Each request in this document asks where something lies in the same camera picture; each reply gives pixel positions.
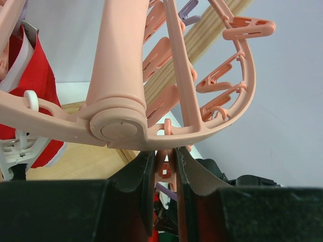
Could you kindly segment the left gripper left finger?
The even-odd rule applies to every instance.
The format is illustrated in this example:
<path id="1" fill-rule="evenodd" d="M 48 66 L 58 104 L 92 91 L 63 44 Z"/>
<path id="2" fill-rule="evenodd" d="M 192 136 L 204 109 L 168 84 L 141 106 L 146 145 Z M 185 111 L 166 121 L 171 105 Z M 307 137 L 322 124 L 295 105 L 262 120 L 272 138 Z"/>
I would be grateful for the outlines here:
<path id="1" fill-rule="evenodd" d="M 154 153 L 108 179 L 1 183 L 1 241 L 148 241 Z"/>

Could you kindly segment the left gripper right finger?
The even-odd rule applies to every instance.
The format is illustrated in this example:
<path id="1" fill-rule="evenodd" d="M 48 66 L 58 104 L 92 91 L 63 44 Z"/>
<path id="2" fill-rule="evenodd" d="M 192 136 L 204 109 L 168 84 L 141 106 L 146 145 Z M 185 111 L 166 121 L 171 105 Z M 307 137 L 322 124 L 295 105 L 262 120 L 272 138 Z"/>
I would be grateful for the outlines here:
<path id="1" fill-rule="evenodd" d="M 180 241 L 322 241 L 322 189 L 233 187 L 177 148 Z"/>

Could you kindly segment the pink clip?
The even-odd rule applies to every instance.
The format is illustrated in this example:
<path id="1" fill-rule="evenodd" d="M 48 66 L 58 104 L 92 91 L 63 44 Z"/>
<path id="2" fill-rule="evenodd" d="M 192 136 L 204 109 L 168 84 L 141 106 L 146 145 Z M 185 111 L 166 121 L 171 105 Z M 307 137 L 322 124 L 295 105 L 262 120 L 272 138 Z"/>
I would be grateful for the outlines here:
<path id="1" fill-rule="evenodd" d="M 175 149 L 159 150 L 155 158 L 155 184 L 169 183 L 171 191 L 177 192 L 176 184 L 176 152 Z"/>

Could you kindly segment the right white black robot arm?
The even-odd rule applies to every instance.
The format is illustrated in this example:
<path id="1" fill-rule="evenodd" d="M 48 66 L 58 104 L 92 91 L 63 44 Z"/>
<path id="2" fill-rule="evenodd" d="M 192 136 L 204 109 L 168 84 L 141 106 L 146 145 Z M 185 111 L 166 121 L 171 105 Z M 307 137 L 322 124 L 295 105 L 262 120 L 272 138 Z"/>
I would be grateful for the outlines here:
<path id="1" fill-rule="evenodd" d="M 200 163 L 204 168 L 210 171 L 217 178 L 228 183 L 232 186 L 269 186 L 269 187 L 281 187 L 280 184 L 276 183 L 274 180 L 259 177 L 251 174 L 241 175 L 236 179 L 229 180 L 227 176 L 221 172 L 217 163 L 212 159 L 201 159 L 197 158 L 196 161 Z"/>

